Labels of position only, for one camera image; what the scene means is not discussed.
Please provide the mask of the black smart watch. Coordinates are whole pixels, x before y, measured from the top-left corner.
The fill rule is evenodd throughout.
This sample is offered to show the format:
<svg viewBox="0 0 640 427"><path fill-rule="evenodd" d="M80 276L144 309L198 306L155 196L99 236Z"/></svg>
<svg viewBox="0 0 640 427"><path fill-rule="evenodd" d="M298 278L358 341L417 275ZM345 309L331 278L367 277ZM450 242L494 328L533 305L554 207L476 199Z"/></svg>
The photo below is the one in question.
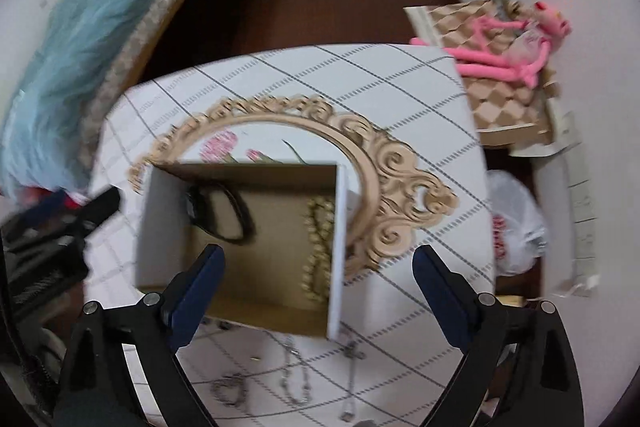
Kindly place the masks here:
<svg viewBox="0 0 640 427"><path fill-rule="evenodd" d="M238 224L238 233L231 235L222 231L222 221L227 213L218 208L214 195L222 194ZM191 225L208 235L234 245L250 243L255 235L255 225L246 202L235 187L229 183L194 183L186 189L186 214Z"/></svg>

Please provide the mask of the white cardboard box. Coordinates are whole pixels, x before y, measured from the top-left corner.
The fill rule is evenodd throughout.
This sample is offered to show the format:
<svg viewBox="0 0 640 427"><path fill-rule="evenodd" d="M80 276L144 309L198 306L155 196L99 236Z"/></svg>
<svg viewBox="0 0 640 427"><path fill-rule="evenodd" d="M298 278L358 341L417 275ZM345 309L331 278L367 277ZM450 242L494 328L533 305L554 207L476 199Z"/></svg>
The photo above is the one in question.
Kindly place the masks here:
<svg viewBox="0 0 640 427"><path fill-rule="evenodd" d="M255 225L250 243L234 245L191 225L186 189L229 183L246 202ZM253 329L334 340L340 335L349 217L344 166L321 164L167 164L152 166L141 189L134 286L162 291L190 268L209 244L224 251L224 277L209 317ZM239 227L227 213L222 231Z"/></svg>

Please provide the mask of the red bed sheet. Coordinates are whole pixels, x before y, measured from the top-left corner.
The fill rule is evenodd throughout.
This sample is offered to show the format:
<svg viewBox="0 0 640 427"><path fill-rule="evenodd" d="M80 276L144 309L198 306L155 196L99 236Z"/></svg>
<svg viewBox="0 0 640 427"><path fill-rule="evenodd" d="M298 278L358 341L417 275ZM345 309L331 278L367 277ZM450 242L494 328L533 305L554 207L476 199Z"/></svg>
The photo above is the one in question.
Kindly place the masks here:
<svg viewBox="0 0 640 427"><path fill-rule="evenodd" d="M25 187L22 191L20 202L23 207L32 207L51 197L62 202L66 208L79 208L87 202L85 195L64 190L49 191L42 187Z"/></svg>

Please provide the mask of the white plastic bag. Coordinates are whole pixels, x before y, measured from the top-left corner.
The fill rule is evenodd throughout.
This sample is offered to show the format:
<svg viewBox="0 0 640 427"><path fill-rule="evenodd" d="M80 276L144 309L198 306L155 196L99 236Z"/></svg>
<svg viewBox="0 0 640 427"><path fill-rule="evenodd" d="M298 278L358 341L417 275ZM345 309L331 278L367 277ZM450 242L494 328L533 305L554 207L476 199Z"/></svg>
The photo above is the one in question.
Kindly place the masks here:
<svg viewBox="0 0 640 427"><path fill-rule="evenodd" d="M511 173L487 173L498 277L532 269L548 249L547 223L529 189Z"/></svg>

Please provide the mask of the light blue duvet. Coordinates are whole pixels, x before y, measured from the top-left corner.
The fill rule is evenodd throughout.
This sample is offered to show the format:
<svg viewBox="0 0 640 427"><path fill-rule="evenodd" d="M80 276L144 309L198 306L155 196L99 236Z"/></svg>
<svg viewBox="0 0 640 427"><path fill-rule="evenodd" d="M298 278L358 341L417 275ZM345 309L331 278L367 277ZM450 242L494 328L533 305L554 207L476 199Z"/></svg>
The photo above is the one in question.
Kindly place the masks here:
<svg viewBox="0 0 640 427"><path fill-rule="evenodd" d="M153 0L60 0L1 128L1 192L85 190L100 128L90 112Z"/></svg>

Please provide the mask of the white checked tablecloth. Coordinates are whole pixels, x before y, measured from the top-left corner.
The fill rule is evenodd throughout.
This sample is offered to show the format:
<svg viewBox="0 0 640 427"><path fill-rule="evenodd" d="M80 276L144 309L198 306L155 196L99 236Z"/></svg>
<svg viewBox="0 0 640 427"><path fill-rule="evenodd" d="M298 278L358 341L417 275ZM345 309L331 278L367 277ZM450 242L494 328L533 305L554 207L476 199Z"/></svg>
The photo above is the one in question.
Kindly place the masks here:
<svg viewBox="0 0 640 427"><path fill-rule="evenodd" d="M331 44L127 90L91 181L119 212L86 250L104 308L204 247L226 269L178 366L221 426L417 426L461 355L412 273L424 247L494 287L486 167L454 59Z"/></svg>

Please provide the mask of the brown checkered cushion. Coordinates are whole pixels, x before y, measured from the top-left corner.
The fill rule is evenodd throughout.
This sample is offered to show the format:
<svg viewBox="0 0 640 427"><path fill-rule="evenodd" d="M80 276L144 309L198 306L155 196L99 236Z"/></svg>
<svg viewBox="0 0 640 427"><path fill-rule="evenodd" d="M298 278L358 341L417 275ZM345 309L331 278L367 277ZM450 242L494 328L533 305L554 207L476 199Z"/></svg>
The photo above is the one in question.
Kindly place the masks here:
<svg viewBox="0 0 640 427"><path fill-rule="evenodd" d="M549 144L549 102L559 95L550 58L572 32L546 2L475 0L407 6L414 46L437 46L454 58L486 147Z"/></svg>

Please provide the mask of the pink panther plush toy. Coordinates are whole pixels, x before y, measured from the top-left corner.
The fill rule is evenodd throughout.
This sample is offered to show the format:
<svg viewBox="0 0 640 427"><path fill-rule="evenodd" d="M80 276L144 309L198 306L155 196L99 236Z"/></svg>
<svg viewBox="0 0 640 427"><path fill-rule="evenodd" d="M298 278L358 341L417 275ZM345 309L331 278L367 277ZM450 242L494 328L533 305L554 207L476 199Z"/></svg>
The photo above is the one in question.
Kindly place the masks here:
<svg viewBox="0 0 640 427"><path fill-rule="evenodd" d="M550 56L572 32L561 11L546 2L477 0L407 6L413 46L438 46L460 76L515 83L529 90Z"/></svg>

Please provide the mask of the white wall power strip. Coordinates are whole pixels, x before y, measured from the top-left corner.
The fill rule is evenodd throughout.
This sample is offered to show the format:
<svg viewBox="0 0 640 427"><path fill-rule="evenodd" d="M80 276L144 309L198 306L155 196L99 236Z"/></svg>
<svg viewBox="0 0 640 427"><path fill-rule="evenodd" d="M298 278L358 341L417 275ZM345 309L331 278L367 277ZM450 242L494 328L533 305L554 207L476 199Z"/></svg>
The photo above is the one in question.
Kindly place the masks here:
<svg viewBox="0 0 640 427"><path fill-rule="evenodd" d="M597 213L584 141L572 113L555 100L548 103L548 109L551 155L536 172L550 239L544 259L544 291L561 298L589 298L600 283L600 273Z"/></svg>

